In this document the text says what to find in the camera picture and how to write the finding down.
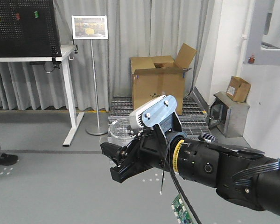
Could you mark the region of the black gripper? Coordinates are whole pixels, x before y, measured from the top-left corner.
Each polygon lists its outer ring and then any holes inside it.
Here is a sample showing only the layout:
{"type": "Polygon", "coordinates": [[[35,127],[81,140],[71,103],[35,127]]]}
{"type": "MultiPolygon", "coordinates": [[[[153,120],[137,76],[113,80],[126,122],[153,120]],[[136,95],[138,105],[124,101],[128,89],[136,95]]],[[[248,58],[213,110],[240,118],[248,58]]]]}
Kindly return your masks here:
{"type": "Polygon", "coordinates": [[[122,183],[151,168],[173,170],[174,150],[186,137],[176,112],[173,112],[153,127],[144,128],[127,146],[103,142],[100,147],[103,155],[119,163],[118,167],[110,168],[110,173],[114,181],[122,183]]]}

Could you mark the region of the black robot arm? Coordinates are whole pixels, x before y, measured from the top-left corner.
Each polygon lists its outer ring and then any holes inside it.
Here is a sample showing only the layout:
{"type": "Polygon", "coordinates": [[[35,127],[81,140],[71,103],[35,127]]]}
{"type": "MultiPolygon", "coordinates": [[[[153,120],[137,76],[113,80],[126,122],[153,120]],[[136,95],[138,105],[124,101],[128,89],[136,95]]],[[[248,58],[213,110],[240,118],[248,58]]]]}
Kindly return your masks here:
{"type": "Polygon", "coordinates": [[[224,200],[280,216],[280,158],[235,145],[189,139],[176,113],[143,131],[124,147],[104,142],[102,153],[115,163],[112,179],[126,179],[158,168],[177,180],[194,181],[216,190],[224,200]]]}

